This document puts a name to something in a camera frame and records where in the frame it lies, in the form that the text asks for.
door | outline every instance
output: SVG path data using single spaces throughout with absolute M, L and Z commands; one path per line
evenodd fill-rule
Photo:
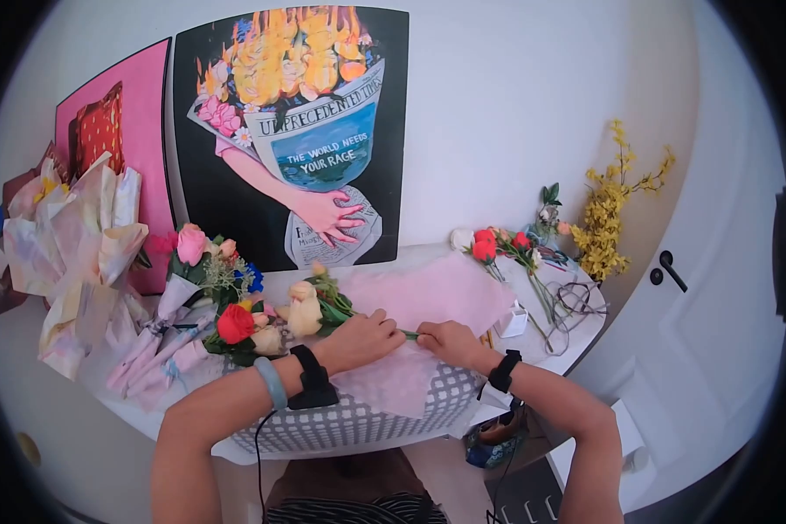
M 569 375 L 603 399 L 622 398 L 649 449 L 654 478 L 632 488 L 640 492 L 627 494 L 624 511 L 690 486 L 748 441 L 784 335 L 770 254 L 785 183 L 775 123 L 721 17 L 701 1 L 694 14 L 700 100 L 676 211 L 629 301 Z M 660 284 L 650 281 L 663 251 L 686 293 L 663 269 Z

painted hand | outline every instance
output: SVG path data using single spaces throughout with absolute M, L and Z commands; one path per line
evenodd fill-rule
M 343 191 L 328 193 L 298 191 L 293 205 L 290 206 L 291 210 L 302 218 L 329 247 L 334 247 L 329 236 L 344 242 L 357 242 L 355 238 L 345 235 L 339 228 L 364 225 L 362 220 L 345 218 L 364 209 L 363 205 L 338 207 L 335 204 L 336 200 L 347 201 L 349 197 Z

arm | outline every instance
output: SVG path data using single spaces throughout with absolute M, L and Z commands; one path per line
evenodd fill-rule
M 418 343 L 451 365 L 487 376 L 503 359 L 456 322 L 425 322 L 418 331 Z M 520 362 L 510 376 L 510 393 L 576 439 L 559 521 L 623 522 L 618 498 L 623 456 L 611 408 L 565 377 L 534 365 Z
M 242 180 L 252 185 L 260 193 L 267 194 L 294 211 L 329 247 L 334 247 L 329 236 L 344 242 L 357 242 L 355 238 L 345 235 L 338 228 L 364 225 L 362 220 L 344 218 L 362 210 L 364 206 L 359 204 L 339 207 L 335 204 L 336 200 L 349 200 L 343 191 L 315 193 L 314 191 L 299 190 L 274 177 L 264 165 L 237 148 L 225 149 L 220 154 L 224 162 Z
M 330 376 L 377 361 L 405 342 L 383 309 L 344 322 L 312 351 Z M 296 357 L 274 361 L 287 395 L 303 390 Z M 155 522 L 220 522 L 221 502 L 210 450 L 220 440 L 252 426 L 273 408 L 265 381 L 254 367 L 199 387 L 171 406 L 157 436 L 152 463 Z

striped shirt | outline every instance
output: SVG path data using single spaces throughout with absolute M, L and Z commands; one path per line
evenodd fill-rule
M 268 524 L 448 524 L 442 510 L 431 503 L 427 518 L 420 516 L 424 499 L 410 493 L 383 496 L 371 504 L 347 500 L 284 499 L 268 510 Z

painting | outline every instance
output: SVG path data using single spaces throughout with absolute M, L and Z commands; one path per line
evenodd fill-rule
M 408 13 L 271 9 L 175 40 L 189 221 L 262 271 L 396 258 Z
M 109 166 L 142 175 L 140 222 L 152 235 L 175 230 L 163 146 L 166 66 L 172 39 L 137 51 L 99 73 L 65 98 L 55 112 L 55 149 L 68 164 L 68 176 L 80 177 L 104 152 Z M 129 273 L 129 283 L 144 294 L 166 285 L 162 256 L 149 254 L 152 267 Z

